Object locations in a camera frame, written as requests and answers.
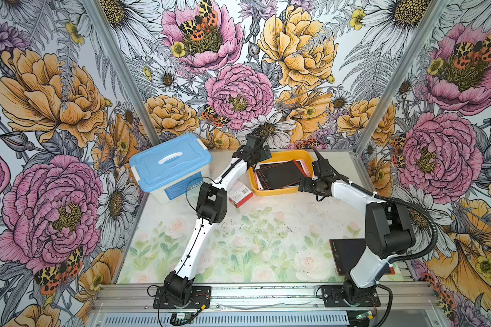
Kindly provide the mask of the yellow storage tray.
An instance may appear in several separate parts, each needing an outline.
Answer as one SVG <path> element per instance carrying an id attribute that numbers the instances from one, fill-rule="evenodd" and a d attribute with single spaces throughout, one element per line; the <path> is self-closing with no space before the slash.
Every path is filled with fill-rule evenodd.
<path id="1" fill-rule="evenodd" d="M 278 164 L 282 162 L 287 162 L 290 160 L 300 161 L 304 165 L 304 171 L 309 177 L 313 177 L 312 168 L 312 156 L 306 150 L 283 150 L 278 152 L 271 152 L 271 159 L 265 160 L 256 166 L 259 168 L 261 165 L 266 164 Z M 296 186 L 290 186 L 282 189 L 263 189 L 259 183 L 259 179 L 256 177 L 256 170 L 249 168 L 247 171 L 249 182 L 251 185 L 251 190 L 256 196 L 266 197 L 266 196 L 282 196 L 285 194 L 298 193 L 298 183 Z"/>

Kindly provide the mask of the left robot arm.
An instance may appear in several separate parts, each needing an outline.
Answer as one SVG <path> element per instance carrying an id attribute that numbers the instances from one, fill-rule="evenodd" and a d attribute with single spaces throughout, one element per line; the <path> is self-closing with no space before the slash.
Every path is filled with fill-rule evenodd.
<path id="1" fill-rule="evenodd" d="M 176 306 L 186 306 L 192 298 L 197 265 L 213 229 L 226 217 L 228 191 L 250 168 L 271 158 L 267 138 L 258 133 L 248 134 L 246 142 L 232 156 L 226 170 L 210 183 L 202 183 L 196 206 L 196 223 L 179 263 L 166 276 L 163 299 Z"/>

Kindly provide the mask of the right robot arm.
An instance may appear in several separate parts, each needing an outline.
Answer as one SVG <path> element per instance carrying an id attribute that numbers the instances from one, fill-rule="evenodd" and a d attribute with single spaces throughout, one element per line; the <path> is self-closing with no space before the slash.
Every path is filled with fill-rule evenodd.
<path id="1" fill-rule="evenodd" d="M 366 247 L 357 264 L 346 274 L 343 299 L 357 305 L 372 295 L 386 268 L 415 244 L 409 203 L 371 192 L 340 174 L 320 154 L 312 162 L 313 178 L 302 178 L 299 191 L 317 201 L 333 197 L 365 215 Z"/>

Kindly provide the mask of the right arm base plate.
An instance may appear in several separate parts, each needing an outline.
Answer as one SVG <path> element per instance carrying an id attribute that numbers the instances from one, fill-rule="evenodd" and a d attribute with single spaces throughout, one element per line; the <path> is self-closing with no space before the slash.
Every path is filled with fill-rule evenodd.
<path id="1" fill-rule="evenodd" d="M 325 307 L 380 307 L 381 302 L 375 287 L 361 289 L 347 284 L 320 286 L 317 296 Z"/>

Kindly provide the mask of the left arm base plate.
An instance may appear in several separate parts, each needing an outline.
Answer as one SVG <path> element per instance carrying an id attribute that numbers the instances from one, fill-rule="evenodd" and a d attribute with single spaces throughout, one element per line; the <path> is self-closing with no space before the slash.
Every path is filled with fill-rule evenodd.
<path id="1" fill-rule="evenodd" d="M 192 286 L 176 296 L 164 286 L 158 287 L 154 295 L 154 309 L 200 309 L 210 307 L 212 287 Z"/>

